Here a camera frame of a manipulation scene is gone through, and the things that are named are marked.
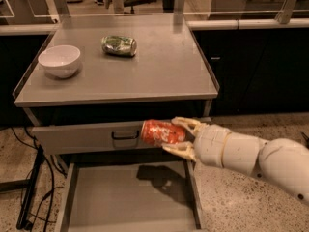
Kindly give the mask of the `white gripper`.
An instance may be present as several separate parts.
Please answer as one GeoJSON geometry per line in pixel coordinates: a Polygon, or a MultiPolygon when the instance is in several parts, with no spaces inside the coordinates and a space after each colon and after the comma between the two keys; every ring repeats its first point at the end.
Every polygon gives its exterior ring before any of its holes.
{"type": "Polygon", "coordinates": [[[162,148],[165,151],[186,160],[195,161],[197,157],[207,166],[223,166],[223,150],[228,136],[232,133],[231,130],[184,117],[175,117],[171,123],[185,128],[196,137],[193,144],[188,141],[176,144],[163,143],[162,148]]]}

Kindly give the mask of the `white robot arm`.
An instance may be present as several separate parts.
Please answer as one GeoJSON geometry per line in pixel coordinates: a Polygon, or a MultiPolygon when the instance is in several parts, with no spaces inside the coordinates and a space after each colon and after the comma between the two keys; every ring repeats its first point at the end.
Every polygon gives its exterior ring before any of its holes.
{"type": "Polygon", "coordinates": [[[309,150],[302,144],[286,138],[265,140],[184,117],[172,123],[186,129],[194,140],[164,143],[165,151],[260,179],[309,204],[309,150]]]}

